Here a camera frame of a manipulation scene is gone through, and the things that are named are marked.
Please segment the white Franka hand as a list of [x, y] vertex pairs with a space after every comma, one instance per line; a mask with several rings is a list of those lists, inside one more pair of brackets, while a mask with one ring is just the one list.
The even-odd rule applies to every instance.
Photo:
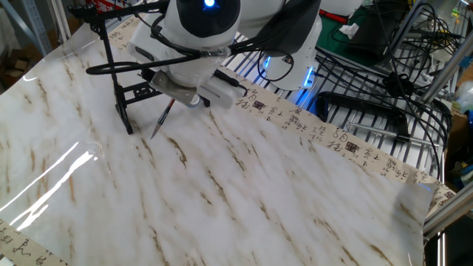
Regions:
[[[166, 46], [152, 36], [150, 26], [157, 18], [146, 16], [137, 26], [128, 43], [128, 52], [141, 63], [152, 63], [183, 57], [183, 54]], [[239, 21], [225, 32], [210, 37], [196, 37], [187, 31], [178, 18], [165, 18], [156, 25], [167, 40], [177, 46], [203, 51], [204, 56], [185, 63], [154, 66], [149, 81], [151, 88], [188, 106], [196, 106], [200, 99], [205, 108], [211, 104], [230, 109], [245, 90], [232, 86], [215, 76], [221, 63], [230, 56], [229, 46], [237, 33]]]

